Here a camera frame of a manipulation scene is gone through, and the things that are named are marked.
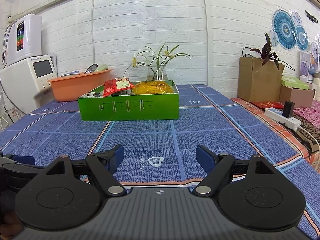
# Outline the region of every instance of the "finger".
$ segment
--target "finger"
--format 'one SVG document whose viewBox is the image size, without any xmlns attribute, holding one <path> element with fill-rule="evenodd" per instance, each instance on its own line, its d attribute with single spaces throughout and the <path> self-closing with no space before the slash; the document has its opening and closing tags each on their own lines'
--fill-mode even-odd
<svg viewBox="0 0 320 240">
<path fill-rule="evenodd" d="M 14 225 L 0 225 L 0 233 L 4 236 L 16 236 L 18 233 L 22 231 L 23 227 L 21 224 Z"/>
<path fill-rule="evenodd" d="M 12 236 L 4 236 L 4 235 L 0 235 L 2 240 L 10 240 L 12 238 Z"/>
<path fill-rule="evenodd" d="M 15 211 L 9 211 L 9 212 L 6 212 L 4 215 L 3 215 L 3 221 L 4 221 L 4 224 L 9 224 L 9 225 L 12 225 L 12 224 L 21 224 L 17 214 Z"/>
</svg>

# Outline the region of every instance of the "glass vase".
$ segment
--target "glass vase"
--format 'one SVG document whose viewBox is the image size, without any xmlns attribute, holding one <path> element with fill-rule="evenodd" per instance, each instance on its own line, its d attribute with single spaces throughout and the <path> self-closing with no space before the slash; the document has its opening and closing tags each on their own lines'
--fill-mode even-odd
<svg viewBox="0 0 320 240">
<path fill-rule="evenodd" d="M 167 73 L 165 71 L 165 66 L 148 66 L 147 81 L 152 80 L 168 80 Z"/>
</svg>

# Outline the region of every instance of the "power strip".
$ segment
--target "power strip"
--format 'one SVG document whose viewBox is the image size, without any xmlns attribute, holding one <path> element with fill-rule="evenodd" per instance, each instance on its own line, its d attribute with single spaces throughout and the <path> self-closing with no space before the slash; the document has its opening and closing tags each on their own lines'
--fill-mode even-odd
<svg viewBox="0 0 320 240">
<path fill-rule="evenodd" d="M 291 117 L 291 118 L 286 118 L 282 116 L 282 111 L 275 109 L 273 107 L 266 108 L 264 110 L 264 114 L 267 117 L 270 117 L 271 119 L 279 122 L 280 124 L 283 124 L 284 126 L 292 129 L 292 130 L 297 130 L 297 128 L 301 125 L 301 121 Z"/>
</svg>

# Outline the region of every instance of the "yellow snack package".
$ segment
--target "yellow snack package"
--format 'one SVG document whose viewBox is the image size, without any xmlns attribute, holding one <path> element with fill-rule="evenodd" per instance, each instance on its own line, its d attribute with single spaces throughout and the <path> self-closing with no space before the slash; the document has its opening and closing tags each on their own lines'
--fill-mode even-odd
<svg viewBox="0 0 320 240">
<path fill-rule="evenodd" d="M 144 81 L 136 84 L 132 92 L 136 95 L 169 94 L 173 93 L 173 88 L 164 81 Z"/>
</svg>

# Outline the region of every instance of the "light green box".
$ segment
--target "light green box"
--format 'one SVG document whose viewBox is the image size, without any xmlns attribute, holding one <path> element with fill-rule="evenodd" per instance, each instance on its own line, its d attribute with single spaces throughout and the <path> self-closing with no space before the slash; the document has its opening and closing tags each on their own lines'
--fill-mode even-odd
<svg viewBox="0 0 320 240">
<path fill-rule="evenodd" d="M 86 97 L 88 93 L 103 91 L 103 85 L 97 87 L 78 98 L 81 118 L 83 121 L 179 119 L 179 91 L 172 80 L 164 82 L 173 88 L 173 93 Z"/>
<path fill-rule="evenodd" d="M 297 79 L 295 77 L 282 76 L 281 85 L 285 87 L 300 88 L 305 90 L 309 89 L 309 86 L 305 82 L 302 82 L 300 79 Z"/>
</svg>

